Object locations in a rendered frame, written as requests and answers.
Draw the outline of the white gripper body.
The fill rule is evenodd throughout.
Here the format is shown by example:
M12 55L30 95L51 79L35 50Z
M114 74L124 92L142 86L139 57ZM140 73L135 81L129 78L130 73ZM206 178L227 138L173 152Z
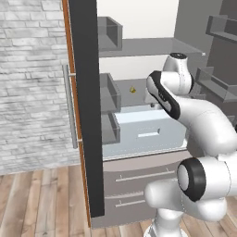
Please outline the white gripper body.
M148 92L148 90L145 90L144 102L152 108L161 107L158 101Z

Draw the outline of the grey glass fridge shelf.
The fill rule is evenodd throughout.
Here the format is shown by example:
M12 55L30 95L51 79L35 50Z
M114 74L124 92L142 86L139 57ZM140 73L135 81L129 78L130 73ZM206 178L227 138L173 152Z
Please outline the grey glass fridge shelf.
M100 57L157 56L170 53L203 54L204 52L176 38L123 39L122 48L100 52Z
M151 109L161 109L152 108L144 102L145 90L146 90L146 79L136 79L136 80L120 80L115 81L118 89L121 93L121 106L148 106ZM132 94L130 88L134 87L136 93Z

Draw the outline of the pale blue fridge drawer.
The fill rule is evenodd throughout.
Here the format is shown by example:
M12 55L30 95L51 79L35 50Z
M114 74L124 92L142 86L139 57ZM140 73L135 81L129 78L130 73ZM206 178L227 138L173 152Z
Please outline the pale blue fridge drawer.
M123 107L116 113L120 126L120 146L129 151L152 151L178 148L183 145L186 129L163 109L148 106ZM143 132L160 128L160 134L138 138Z

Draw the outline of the dark grey fridge door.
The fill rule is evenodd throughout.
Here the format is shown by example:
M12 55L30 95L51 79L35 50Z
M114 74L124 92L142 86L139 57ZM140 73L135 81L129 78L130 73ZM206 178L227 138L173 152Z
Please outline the dark grey fridge door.
M105 214L96 0L62 0L87 221Z

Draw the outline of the grey fridge body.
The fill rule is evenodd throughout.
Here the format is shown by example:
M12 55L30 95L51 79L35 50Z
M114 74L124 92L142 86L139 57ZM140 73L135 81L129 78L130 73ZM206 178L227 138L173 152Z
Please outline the grey fridge body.
M188 68L196 83L191 96L203 99L197 70L206 66L213 37L206 34L210 16L218 15L223 0L98 0L97 16L111 17L123 26L123 39L176 38L204 53L187 54ZM99 72L114 81L145 79L162 69L168 55L99 57ZM102 144L104 172L152 168L180 162L202 151L186 130L183 145L152 151L129 151L119 143Z

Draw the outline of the grey fridge door with bins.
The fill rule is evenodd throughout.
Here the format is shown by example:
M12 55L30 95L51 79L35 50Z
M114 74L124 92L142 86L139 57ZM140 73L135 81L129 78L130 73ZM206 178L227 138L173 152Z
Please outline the grey fridge door with bins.
M223 0L210 16L206 34L213 37L207 65L197 70L201 95L218 106L237 131L237 0Z

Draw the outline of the grey freezer drawer front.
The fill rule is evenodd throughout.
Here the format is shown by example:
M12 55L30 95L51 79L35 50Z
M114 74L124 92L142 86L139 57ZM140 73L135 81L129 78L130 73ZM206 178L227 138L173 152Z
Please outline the grey freezer drawer front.
M167 164L165 166L134 169L126 171L105 171L104 172L104 191L105 196L120 195L125 193L136 193L141 192L147 183L157 180L172 179L176 177L174 174L162 175L157 177L133 180L133 181L121 181L115 182L116 179L129 178L134 176L165 172L169 170L177 171L177 167L180 162Z
M92 218L92 228L107 228L153 219L156 215L156 209L150 207L146 202L132 206L115 207L115 204L119 202L127 203L138 200L145 200L143 192L106 196L105 214L101 217Z

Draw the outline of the grey door bin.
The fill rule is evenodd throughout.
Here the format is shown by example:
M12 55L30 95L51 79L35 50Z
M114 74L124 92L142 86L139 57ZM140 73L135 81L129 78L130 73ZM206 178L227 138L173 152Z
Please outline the grey door bin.
M123 26L111 17L99 17L97 19L97 25L99 51L121 50Z
M120 126L114 113L103 114L102 124L102 144L112 144L120 142Z
M101 112L119 112L121 109L121 93L110 73L100 74Z

